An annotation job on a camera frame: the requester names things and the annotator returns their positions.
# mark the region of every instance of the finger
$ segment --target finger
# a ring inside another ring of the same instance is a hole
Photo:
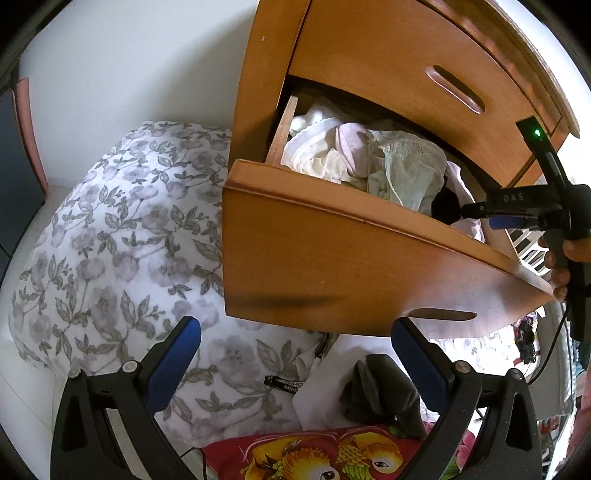
[[[581,240],[566,240],[564,254],[575,262],[591,262],[591,237]]]
[[[558,301],[565,301],[568,290],[566,287],[558,287],[554,289],[554,298]]]
[[[556,266],[556,254],[554,252],[546,252],[544,255],[544,265],[550,270]]]
[[[565,268],[556,268],[550,275],[550,284],[554,288],[563,287],[570,281],[570,272]]]

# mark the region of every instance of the red pillowcase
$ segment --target red pillowcase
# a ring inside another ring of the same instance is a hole
[[[395,427],[252,435],[203,449],[219,480],[395,479],[424,440],[401,438]],[[456,462],[450,467],[459,473]]]

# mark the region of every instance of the white tile floor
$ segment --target white tile floor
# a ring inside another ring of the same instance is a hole
[[[50,478],[50,454],[53,427],[65,380],[49,371],[25,363],[19,356],[8,330],[8,312],[12,308],[12,292],[37,239],[51,221],[51,216],[68,194],[69,189],[50,186],[46,204],[41,208],[23,236],[4,281],[0,287],[0,423],[23,460],[39,480]],[[113,420],[117,438],[123,438],[122,450],[136,475],[143,467],[129,442],[125,443],[120,420]],[[177,453],[189,448],[174,442]],[[189,468],[201,478],[201,464],[192,455],[185,457]]]

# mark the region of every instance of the drawer handle slot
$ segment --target drawer handle slot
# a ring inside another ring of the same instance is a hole
[[[430,308],[414,309],[408,312],[407,315],[418,319],[452,320],[454,322],[467,322],[468,320],[474,320],[477,316],[474,312]]]
[[[427,76],[443,89],[466,105],[474,113],[484,113],[482,99],[468,85],[439,65],[431,65],[425,69]]]

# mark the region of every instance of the white wall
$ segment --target white wall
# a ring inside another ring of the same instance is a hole
[[[569,135],[558,152],[566,174],[576,183],[591,185],[591,91],[552,32],[517,0],[496,0],[548,64],[579,121],[580,138]]]
[[[258,0],[74,0],[29,45],[35,137],[74,186],[144,120],[231,127]]]

